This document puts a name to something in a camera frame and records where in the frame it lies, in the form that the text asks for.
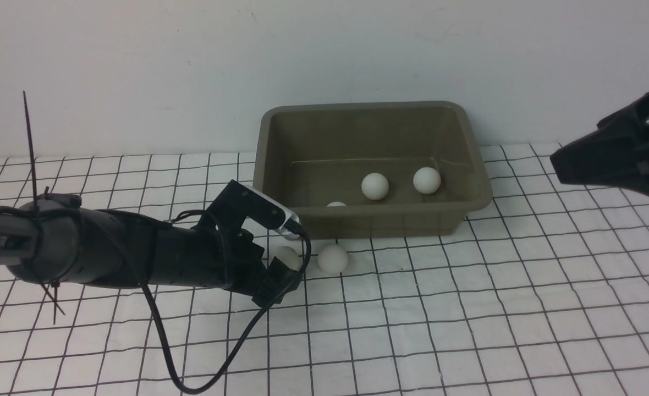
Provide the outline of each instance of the robotic arm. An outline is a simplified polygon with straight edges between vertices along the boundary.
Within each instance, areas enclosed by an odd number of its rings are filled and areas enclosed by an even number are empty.
[[[561,183],[606,185],[649,196],[649,93],[551,155]]]
[[[0,206],[0,265],[23,281],[41,285],[57,287],[73,282],[103,288],[141,288],[173,383],[186,394],[202,393],[224,374],[261,316],[297,288],[312,247],[297,215],[233,180],[206,210],[181,213],[176,221],[193,215],[201,218],[188,230],[126,211],[86,210],[81,208],[78,195],[47,191],[21,208]],[[287,238],[304,239],[306,248],[299,271],[278,258],[268,268],[263,265],[264,249],[242,228],[247,217]],[[222,288],[251,296],[261,307],[222,367],[204,386],[187,388],[180,380],[149,285]]]

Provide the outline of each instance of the black grid line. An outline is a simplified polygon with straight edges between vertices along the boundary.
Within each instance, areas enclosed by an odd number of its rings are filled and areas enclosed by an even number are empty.
[[[504,289],[504,290],[520,290],[521,288],[510,288],[510,289]],[[461,291],[461,293],[477,293],[477,292],[492,292],[493,289],[483,289],[483,290],[474,290],[474,291]],[[445,295],[445,294],[457,294],[458,291],[441,291],[440,293],[429,293],[429,294],[423,294],[422,296],[437,296],[437,295]],[[110,299],[112,296],[103,296],[102,298],[82,298],[82,299],[76,299],[73,301],[91,301],[93,299]],[[387,301],[387,300],[394,300],[394,299],[407,299],[409,296],[394,296],[393,298],[385,298],[385,299],[362,299],[362,300],[357,300],[357,301],[350,301],[350,303],[378,303],[379,301]],[[289,306],[280,306],[280,307],[274,307],[272,309],[278,310],[278,309],[291,309],[291,308],[305,308],[307,306],[320,306],[320,305],[332,305],[332,304],[341,304],[340,302],[322,302],[322,303],[309,303],[307,305],[302,304],[302,305],[289,305]],[[517,313],[512,313],[511,315],[513,316],[519,316],[519,315],[533,315],[533,314],[548,314],[548,313],[556,313],[556,312],[566,312],[566,311],[576,311],[576,310],[582,310],[582,309],[599,309],[599,308],[617,308],[621,306],[632,306],[632,305],[641,305],[641,304],[649,304],[649,301],[634,301],[634,302],[627,302],[627,303],[616,303],[616,304],[603,304],[603,305],[596,305],[596,306],[590,306],[588,308],[583,308],[581,306],[578,307],[573,307],[573,308],[565,308],[565,309],[539,309],[535,311],[524,311],[524,312],[517,312]],[[239,313],[256,313],[258,309],[247,309],[243,311],[239,311]],[[202,313],[194,313],[192,315],[190,314],[184,314],[184,315],[176,315],[176,316],[166,316],[165,319],[179,319],[179,318],[191,318],[192,316],[209,316],[209,315],[224,315],[227,314],[228,312],[202,312]],[[504,313],[492,313],[488,315],[480,315],[480,316],[473,316],[473,318],[470,319],[483,319],[483,318],[503,318],[505,317]],[[97,325],[108,325],[108,324],[122,324],[122,323],[131,323],[131,322],[148,322],[151,320],[148,316],[146,318],[138,318],[138,319],[126,319],[124,321],[97,321],[89,324],[76,324],[72,326],[55,326],[53,328],[57,329],[63,329],[63,328],[83,328],[83,327],[90,327],[90,326],[97,326]],[[467,319],[450,319],[450,320],[435,320],[431,319],[428,322],[429,323],[457,323],[457,322],[463,322],[467,321]],[[390,323],[387,325],[377,325],[377,326],[352,326],[352,329],[362,329],[362,328],[379,328],[379,327],[395,327],[395,326],[406,326],[409,324],[425,324],[428,323],[427,321],[412,321],[412,322],[407,322],[407,323]],[[15,333],[18,331],[29,331],[31,328],[25,328],[21,330],[11,330],[11,331],[0,331],[0,334],[3,333]],[[331,330],[311,330],[309,333],[326,333],[329,331],[341,331],[345,330],[345,328],[336,328],[336,329],[331,329]],[[281,336],[296,336],[299,334],[299,332],[295,333],[286,333],[282,335],[271,335],[270,337],[276,338],[276,337],[281,337]],[[249,336],[249,339],[252,338],[265,338],[265,336],[259,336],[259,335],[254,335],[254,336]],[[236,341],[238,338],[228,338],[228,341]],[[188,345],[197,345],[197,344],[205,344],[205,343],[219,343],[223,342],[226,340],[217,340],[217,341],[207,341],[204,343],[188,343]],[[147,346],[147,349],[151,348],[159,348],[158,346]],[[143,346],[136,346],[136,348],[128,348],[128,349],[143,349]]]
[[[116,184],[117,184],[117,179],[119,177],[119,170],[122,168],[122,160],[123,159],[124,159],[124,156],[119,157],[119,161],[117,163],[117,173],[116,173],[116,175],[114,177],[113,187],[116,186]],[[112,201],[112,195],[113,194],[114,194],[114,191],[111,191],[110,196],[109,196],[109,201],[107,202],[107,208],[109,208],[109,204]],[[121,298],[121,290],[117,290],[117,296],[116,296],[116,299],[114,301],[114,308],[112,309],[112,320],[109,323],[109,327],[107,328],[107,336],[105,338],[104,353],[102,353],[102,360],[100,361],[100,368],[97,371],[97,381],[96,381],[97,383],[100,382],[100,375],[102,374],[102,368],[104,367],[104,362],[105,362],[105,359],[107,358],[107,351],[108,351],[107,349],[109,347],[109,339],[110,339],[110,336],[112,335],[112,325],[113,325],[113,322],[114,322],[115,318],[117,317],[117,307],[119,306],[119,299],[120,298]],[[98,389],[99,389],[99,386],[95,386],[94,396],[97,396]]]
[[[373,241],[369,241],[371,248],[373,249]],[[376,254],[373,254],[373,264],[378,271],[378,261],[376,259]],[[381,297],[383,296],[383,286],[381,285],[381,279],[378,279],[378,291],[381,294]],[[386,310],[386,305],[383,303],[383,313],[386,318],[386,328],[388,331],[388,341],[390,342],[390,351],[393,354],[393,365],[395,366],[395,376],[397,376],[397,381],[398,381],[398,388],[402,388],[403,384],[400,381],[400,369],[398,368],[398,359],[395,357],[395,346],[393,345],[393,335],[391,334],[391,321],[388,318],[388,311]]]
[[[471,229],[471,233],[474,236],[476,236],[474,228],[471,227],[471,225],[470,225],[470,229]],[[478,251],[481,252],[481,257],[483,257],[483,261],[485,262],[486,258],[483,256],[483,250],[481,250],[481,245],[479,243],[478,238],[476,238],[476,245],[478,245]],[[508,309],[505,308],[505,303],[503,302],[503,299],[501,299],[501,296],[498,295],[498,288],[496,288],[496,282],[493,281],[493,276],[491,275],[491,270],[488,269],[488,265],[485,265],[485,268],[486,268],[486,273],[488,273],[488,278],[491,279],[491,285],[493,286],[493,291],[496,294],[496,299],[498,299],[498,301],[500,303],[500,306],[503,308],[503,316],[505,316],[505,323],[508,325],[508,329],[510,330],[510,336],[513,338],[513,344],[515,344],[515,350],[518,352],[518,356],[520,356],[520,362],[522,363],[522,368],[523,368],[523,370],[525,370],[525,374],[529,378],[530,373],[527,370],[527,363],[525,362],[525,359],[523,359],[523,354],[520,353],[520,346],[518,345],[518,340],[516,339],[515,332],[513,331],[513,326],[510,325],[510,317],[508,315]],[[564,353],[562,353],[562,358],[564,358],[564,362],[567,361],[566,357],[564,356]],[[480,356],[478,356],[478,364],[483,366],[483,363],[481,362]],[[532,393],[535,396],[537,396],[537,390],[535,389],[535,386],[532,383],[532,381],[530,381],[530,387],[532,389]]]
[[[446,250],[446,248],[444,246],[444,243],[442,243],[442,238],[441,238],[441,236],[438,236],[438,238],[439,238],[439,243],[442,246],[442,250],[444,251],[444,256],[446,258],[446,261],[449,262],[449,254],[447,253],[447,250]],[[456,295],[457,295],[457,300],[459,301],[459,306],[461,306],[461,311],[462,311],[462,313],[464,315],[464,319],[465,319],[464,321],[466,322],[466,327],[469,329],[469,333],[471,334],[471,342],[472,342],[472,344],[474,346],[474,351],[475,351],[475,354],[476,354],[476,361],[478,362],[478,366],[481,369],[481,375],[483,376],[483,383],[486,385],[486,390],[490,394],[491,393],[491,384],[488,381],[488,377],[486,376],[486,369],[483,368],[483,362],[481,361],[481,354],[479,352],[480,351],[479,346],[478,346],[478,343],[476,342],[476,338],[474,336],[474,331],[471,328],[471,321],[470,321],[469,316],[467,315],[466,307],[464,306],[464,302],[461,299],[461,291],[459,291],[459,284],[457,283],[457,280],[456,280],[456,278],[454,276],[453,271],[450,270],[449,274],[450,274],[450,276],[452,278],[452,282],[454,283],[454,288],[455,288],[455,292],[456,292]]]
[[[501,146],[500,149],[503,151],[503,155],[505,156],[505,150],[503,150],[503,147],[502,147],[502,146]],[[543,232],[544,232],[543,225],[542,225],[542,223],[539,221],[539,219],[537,218],[537,215],[536,215],[535,211],[533,210],[532,206],[530,205],[527,196],[525,196],[525,200],[527,201],[528,205],[530,206],[530,208],[531,208],[531,210],[532,210],[532,213],[533,213],[533,216],[534,216],[534,217],[536,218],[536,220],[537,220],[537,223],[540,225],[540,228],[542,228],[542,230],[543,230]],[[498,203],[496,202],[496,199],[495,199],[495,198],[493,199],[493,203],[494,203],[494,205],[496,206],[496,208],[498,209],[498,211],[500,211],[500,208],[498,208]],[[505,224],[505,227],[507,228],[507,227],[508,227],[508,224],[505,223],[505,220],[503,221],[503,223]],[[559,256],[558,256],[558,254],[556,253],[554,246],[552,246],[552,244],[551,244],[549,238],[547,238],[546,235],[544,236],[544,238],[545,238],[545,240],[547,241],[547,244],[550,246],[550,249],[552,250],[552,254],[553,254],[553,256],[555,256],[555,258],[559,259]],[[513,242],[513,246],[516,248],[516,250],[518,250],[518,246],[515,245],[515,242]],[[563,267],[560,266],[560,268],[562,269],[562,273],[563,273],[563,275],[564,275],[564,278],[566,278],[566,280],[568,281],[568,280],[569,280],[569,276],[566,274],[566,271],[564,270]],[[529,272],[527,271],[527,268],[526,268],[526,267],[525,267],[525,271],[526,271],[526,273],[527,273],[528,278],[530,279],[530,281],[532,281],[532,279],[530,278]],[[593,335],[596,336],[596,338],[598,338],[598,333],[596,333],[596,329],[594,328],[593,323],[591,323],[591,319],[589,318],[589,315],[586,313],[586,307],[584,306],[584,303],[581,301],[581,296],[579,296],[579,293],[576,291],[576,289],[574,289],[574,285],[573,285],[573,284],[569,283],[569,286],[571,287],[571,291],[573,291],[574,295],[576,296],[576,299],[579,301],[579,304],[581,305],[582,311],[583,311],[583,313],[584,313],[584,317],[586,318],[586,321],[588,321],[588,325],[591,326],[591,331],[593,331]],[[555,339],[556,339],[556,335],[554,334],[553,326],[552,326],[551,321],[549,320],[549,316],[547,316],[547,314],[545,314],[545,319],[546,319],[547,323],[549,324],[549,327],[550,327],[550,329],[552,330],[553,335],[555,336]],[[564,358],[564,362],[566,363],[566,367],[569,369],[569,372],[571,372],[571,366],[569,366],[569,363],[568,363],[568,361],[567,361],[567,359],[566,359],[566,356],[564,356],[564,351],[562,351],[561,348],[559,348],[559,350],[560,350],[560,352],[562,353],[562,356],[563,356],[563,358]],[[618,375],[617,375],[617,373],[616,373],[616,371],[615,371],[615,368],[614,368],[614,366],[613,366],[613,363],[611,362],[611,358],[608,356],[608,353],[606,353],[606,349],[604,348],[603,344],[601,344],[601,350],[603,351],[603,354],[604,354],[604,356],[606,357],[606,360],[608,360],[608,363],[610,364],[611,369],[613,369],[613,374],[614,374],[614,376],[615,376],[615,379],[616,379],[616,381],[618,381],[618,383],[620,384],[620,387],[621,387],[621,389],[623,390],[623,393],[627,394],[627,393],[626,393],[626,390],[625,390],[625,387],[623,386],[622,381],[621,381],[620,378],[618,377]],[[576,381],[576,378],[575,378],[574,376],[572,376],[572,377],[571,377],[571,380],[574,381],[574,386],[576,387],[576,391],[577,391],[579,394],[581,394],[581,388],[579,388],[579,384],[578,384],[578,382]]]
[[[207,185],[207,180],[210,177],[210,167],[209,167],[209,165],[210,165],[210,157],[211,156],[212,156],[211,154],[207,156],[207,165],[208,166],[207,166],[207,169],[206,169],[206,172],[205,172],[205,185]],[[205,208],[207,206],[207,203],[205,201],[206,196],[207,195],[203,196],[203,203],[202,203],[203,208]],[[194,301],[195,301],[195,290],[197,290],[197,288],[193,287],[192,292],[191,292],[192,296],[191,296],[191,299],[190,299],[190,311],[189,311],[190,314],[188,316],[188,328],[187,328],[187,331],[185,332],[185,346],[186,346],[186,348],[184,348],[184,350],[183,350],[183,369],[181,371],[181,377],[180,377],[181,381],[185,381],[185,367],[187,366],[187,362],[188,362],[187,344],[188,344],[188,342],[190,340],[190,329],[191,329],[191,326],[192,326],[192,318],[193,318],[193,315],[194,315],[193,309],[194,309]]]
[[[334,362],[334,363],[349,363],[349,361],[339,361],[339,362]],[[299,366],[287,366],[285,369],[295,369],[299,367],[304,367],[303,365]],[[631,367],[631,368],[621,368],[618,370],[618,372],[626,372],[626,371],[637,371],[637,370],[644,370],[644,369],[649,369],[649,365],[643,365],[643,366],[636,366],[636,367]],[[243,370],[243,371],[234,371],[233,373],[255,373],[255,372],[260,372],[260,371],[265,371],[264,369],[256,369],[256,370]],[[586,371],[586,373],[582,373],[583,375],[590,375],[590,374],[601,374],[601,373],[610,373],[611,370],[593,370],[593,371]],[[187,378],[198,378],[202,377],[203,375],[192,375],[192,376],[187,376]],[[498,381],[488,381],[488,383],[484,382],[473,382],[473,383],[463,383],[463,384],[455,384],[455,385],[449,385],[446,388],[460,388],[460,387],[465,387],[465,386],[484,386],[486,384],[488,385],[493,385],[493,384],[498,384],[498,383],[510,383],[510,382],[516,382],[518,380],[540,380],[540,379],[546,379],[546,378],[561,378],[563,376],[561,375],[543,375],[543,376],[532,376],[530,378],[513,378],[510,380],[498,380]],[[148,382],[160,382],[160,381],[166,381],[168,378],[158,378],[158,379],[145,379],[144,381]],[[136,382],[136,380],[131,380],[131,381],[103,381],[99,384],[98,386],[102,385],[113,385],[113,384],[122,384],[122,383],[132,383]],[[57,391],[65,391],[66,389],[83,389],[83,388],[92,388],[93,386],[63,386],[63,387],[58,387],[55,388]],[[372,392],[372,393],[360,393],[359,396],[361,395],[375,395],[375,394],[389,394],[389,393],[396,393],[396,392],[413,392],[413,391],[427,391],[428,389],[440,389],[439,386],[427,386],[427,387],[419,387],[419,388],[407,388],[407,389],[399,389],[395,391],[381,391],[381,392]],[[36,389],[38,392],[49,392],[52,391],[53,388],[45,388],[45,389]],[[9,394],[28,394],[28,391],[12,391]]]
[[[420,298],[420,305],[422,306],[422,313],[425,314],[425,325],[427,326],[427,336],[430,337],[430,344],[432,344],[432,349],[437,350],[437,347],[435,346],[435,338],[432,336],[432,328],[430,327],[430,316],[427,314],[427,308],[425,306],[425,301],[422,299],[422,292],[420,291],[420,284],[417,282],[417,273],[415,273],[415,260],[413,260],[412,256],[410,256],[410,246],[408,246],[408,240],[405,238],[405,249],[408,251],[408,260],[410,261],[410,270],[412,271],[412,278],[415,280],[415,288],[417,289],[417,295]],[[435,363],[437,363],[437,371],[439,372],[439,380],[442,384],[442,393],[444,396],[447,394],[447,389],[444,386],[444,375],[442,374],[442,367],[439,363],[439,359],[435,359]]]
[[[236,179],[239,180],[239,155],[236,155]],[[227,311],[227,338],[229,338],[229,325],[232,323],[232,297],[233,294],[229,294],[229,311]],[[224,358],[229,357],[229,343],[226,343],[224,347]],[[224,372],[222,376],[224,378],[224,396],[227,396],[227,381],[229,380],[229,369]]]

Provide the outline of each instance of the white ball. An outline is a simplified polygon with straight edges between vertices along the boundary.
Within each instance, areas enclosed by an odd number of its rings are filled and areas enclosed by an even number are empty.
[[[290,246],[279,246],[273,256],[283,261],[283,264],[293,271],[299,270],[300,266],[303,265],[303,261],[298,256],[297,251],[293,250]]]
[[[361,191],[369,200],[382,200],[388,193],[388,179],[380,173],[369,173],[361,182]]]
[[[415,190],[423,194],[431,194],[439,189],[439,186],[442,184],[442,178],[433,168],[420,168],[415,172],[415,176],[412,178],[412,184],[415,186]]]
[[[322,272],[336,275],[349,264],[349,254],[339,245],[327,245],[317,254],[317,265]]]

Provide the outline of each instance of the ball inside bin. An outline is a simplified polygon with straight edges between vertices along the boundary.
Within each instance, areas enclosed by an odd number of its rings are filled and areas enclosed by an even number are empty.
[[[439,190],[439,186],[442,184],[442,178],[435,169],[425,166],[425,168],[420,168],[415,172],[415,176],[412,178],[412,184],[415,186],[415,190],[420,193],[432,194]]]
[[[361,191],[369,200],[383,200],[388,193],[388,179],[380,173],[369,173],[361,182]]]

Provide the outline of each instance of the plastic bin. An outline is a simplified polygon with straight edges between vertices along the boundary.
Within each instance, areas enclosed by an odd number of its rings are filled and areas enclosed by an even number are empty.
[[[413,186],[423,166],[442,176],[432,195]],[[372,172],[388,178],[383,200],[361,192]],[[466,113],[448,101],[274,108],[261,122],[254,188],[295,211],[313,239],[448,235],[492,198]]]

